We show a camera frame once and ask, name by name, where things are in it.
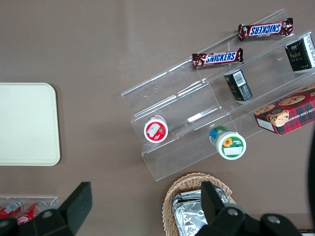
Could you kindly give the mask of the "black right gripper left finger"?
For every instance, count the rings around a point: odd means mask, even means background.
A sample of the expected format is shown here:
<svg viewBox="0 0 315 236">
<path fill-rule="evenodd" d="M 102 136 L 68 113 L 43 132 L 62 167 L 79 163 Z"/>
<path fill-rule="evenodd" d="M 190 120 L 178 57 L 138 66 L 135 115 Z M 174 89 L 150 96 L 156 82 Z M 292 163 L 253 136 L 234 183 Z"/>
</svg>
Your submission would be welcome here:
<svg viewBox="0 0 315 236">
<path fill-rule="evenodd" d="M 26 223 L 24 233 L 27 236 L 74 236 L 92 206 L 92 185 L 82 182 L 58 208 L 49 208 Z"/>
</svg>

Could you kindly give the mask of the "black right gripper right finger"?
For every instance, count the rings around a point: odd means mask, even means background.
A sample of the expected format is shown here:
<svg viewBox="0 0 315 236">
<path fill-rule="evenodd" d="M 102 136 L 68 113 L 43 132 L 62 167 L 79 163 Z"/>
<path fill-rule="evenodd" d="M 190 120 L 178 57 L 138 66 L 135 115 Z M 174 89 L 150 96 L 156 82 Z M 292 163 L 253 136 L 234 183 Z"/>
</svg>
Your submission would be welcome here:
<svg viewBox="0 0 315 236">
<path fill-rule="evenodd" d="M 245 214 L 234 204 L 225 205 L 209 181 L 201 183 L 201 206 L 207 225 L 200 229 L 202 236 L 237 236 Z"/>
</svg>

